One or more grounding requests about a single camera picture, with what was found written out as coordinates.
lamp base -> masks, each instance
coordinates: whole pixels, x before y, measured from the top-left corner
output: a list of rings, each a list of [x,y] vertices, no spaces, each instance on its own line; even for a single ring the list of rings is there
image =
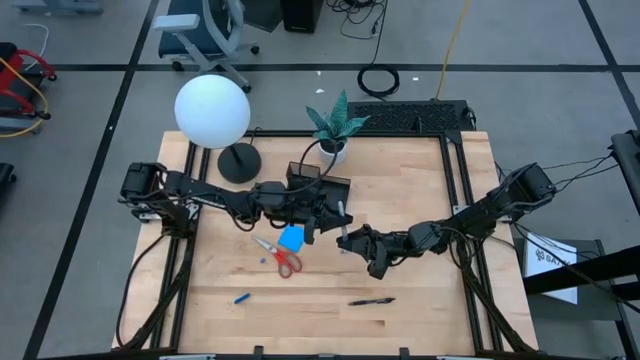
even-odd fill
[[[218,157],[220,174],[234,184],[242,184],[255,178],[261,167],[260,153],[253,145],[245,143],[227,147]]]

yellow cable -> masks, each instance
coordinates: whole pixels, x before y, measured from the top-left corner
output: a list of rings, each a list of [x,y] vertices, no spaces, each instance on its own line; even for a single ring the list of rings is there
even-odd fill
[[[460,32],[460,26],[462,25],[462,20],[465,15],[467,15],[467,10],[469,9],[469,4],[471,4],[471,0],[465,0],[464,6],[462,7],[462,13],[460,13],[460,17],[458,18],[458,23],[456,24],[456,29],[453,31],[453,35],[451,35],[451,41],[449,41],[449,48],[447,49],[447,55],[444,57],[444,63],[442,64],[442,71],[440,72],[440,82],[438,83],[438,91],[436,91],[436,99],[440,97],[440,90],[442,90],[442,85],[444,84],[444,76],[447,72],[447,64],[449,63],[449,55],[451,55],[451,49],[453,49],[453,43],[456,42],[456,37],[458,36],[458,32]]]
[[[40,96],[40,98],[42,99],[42,102],[44,104],[44,113],[45,114],[49,113],[49,103],[47,102],[47,98],[44,97],[42,92],[40,92],[40,89],[38,89],[37,87],[33,86],[33,84],[31,84],[27,79],[23,78],[22,75],[20,75],[14,68],[12,68],[11,65],[7,64],[7,62],[4,61],[4,59],[1,58],[1,57],[0,57],[0,63],[2,63],[2,65],[4,65],[7,69],[9,69],[9,71],[11,71],[15,76],[17,76],[18,79],[22,80],[33,91],[35,91],[36,94],[38,94]],[[28,132],[33,131],[34,129],[36,129],[40,125],[42,125],[42,119],[38,119],[38,121],[36,121],[33,125],[31,125],[30,127],[26,128],[24,130],[20,130],[18,132],[13,133],[13,134],[0,135],[0,139],[6,139],[6,138],[12,138],[12,137],[17,137],[17,136],[20,136],[20,135],[24,135],[24,134],[26,134]]]

gray floor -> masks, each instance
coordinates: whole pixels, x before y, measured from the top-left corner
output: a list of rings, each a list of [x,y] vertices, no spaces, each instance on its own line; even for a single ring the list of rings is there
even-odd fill
[[[45,17],[0,4],[0,34],[21,48],[39,51],[51,30],[45,57],[53,64],[127,64],[150,0],[104,1],[102,16]],[[379,62],[441,63],[462,0],[403,0],[389,5]],[[589,1],[616,60],[640,64],[636,0]],[[161,0],[157,14],[168,6]],[[271,34],[247,28],[260,42],[246,64],[368,63],[375,41],[339,34],[342,15],[323,9],[313,35]],[[362,32],[362,28],[348,29]],[[159,34],[150,33],[140,64],[163,64]],[[452,55],[457,64],[606,64],[577,0],[474,1]],[[63,72],[46,93],[53,119],[38,136],[0,141],[0,162],[16,165],[20,181],[0,213],[0,358],[22,356],[69,231],[122,72]],[[195,73],[137,72],[133,77],[98,187],[40,356],[106,351],[139,225],[115,200],[132,161],[153,161],[162,133],[176,129],[172,104]],[[252,126],[308,129],[304,105],[327,108],[342,89],[351,100],[369,100],[353,71],[247,72]],[[389,100],[433,97],[439,73],[400,73]],[[624,74],[640,96],[640,74]],[[372,87],[390,81],[366,78]],[[450,72],[441,96],[466,99],[489,132],[505,168],[590,159],[607,153],[609,137],[635,128],[609,73]],[[577,169],[550,173],[566,178]],[[524,219],[532,229],[558,238],[603,240],[607,251],[637,245],[640,219],[618,171],[577,181],[554,202]],[[640,318],[629,314],[640,331]],[[534,319],[540,346],[553,354],[604,357],[621,354],[611,324]]]

lamp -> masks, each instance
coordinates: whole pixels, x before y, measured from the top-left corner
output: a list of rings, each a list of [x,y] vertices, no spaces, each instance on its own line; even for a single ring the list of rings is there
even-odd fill
[[[196,145],[219,149],[218,170],[240,184],[258,175],[262,159],[253,145],[238,143],[249,126],[251,110],[244,92],[219,75],[202,75],[186,83],[174,107],[178,127]]]

wooden tabletop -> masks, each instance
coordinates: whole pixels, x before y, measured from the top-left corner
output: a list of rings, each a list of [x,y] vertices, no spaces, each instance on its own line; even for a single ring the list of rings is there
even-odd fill
[[[463,133],[463,139],[478,200],[498,185],[493,156],[486,133]],[[286,184],[287,164],[298,161],[311,141],[256,138],[263,161],[256,181]],[[158,160],[181,171],[187,149],[182,133],[167,132]],[[252,184],[234,185],[220,176],[219,153],[212,152],[207,181],[230,190],[249,189]],[[462,198],[453,147],[450,154]],[[318,152],[312,150],[305,162],[320,165]],[[199,154],[195,164],[198,168]],[[437,139],[351,138],[347,159],[330,175],[352,181],[350,229],[369,223],[382,232],[406,230],[421,221],[451,216]],[[285,280],[278,276],[274,259],[249,234],[237,230],[225,212],[205,207],[201,216],[181,352],[251,353],[255,345],[263,345],[267,354],[395,355],[400,347],[408,347],[412,355],[473,354],[462,277],[448,253],[410,258],[377,280],[368,275],[360,256],[340,252],[335,241],[339,230],[316,232],[315,244],[305,245],[298,254],[304,270]],[[274,244],[278,241],[279,231],[264,219],[254,233]],[[135,256],[159,234],[159,223],[142,225]],[[504,224],[498,225],[495,236],[512,241]],[[121,326],[124,339],[133,335],[158,300],[168,244],[166,240],[145,257],[133,277]],[[522,338],[537,347],[516,254],[491,240],[485,242],[485,252],[496,305]],[[233,304],[247,292],[248,300]],[[389,296],[396,301],[347,306],[354,300]],[[485,348],[491,348],[486,313],[477,303]],[[172,317],[171,310],[167,329]],[[168,344],[168,333],[164,331],[163,344]]]

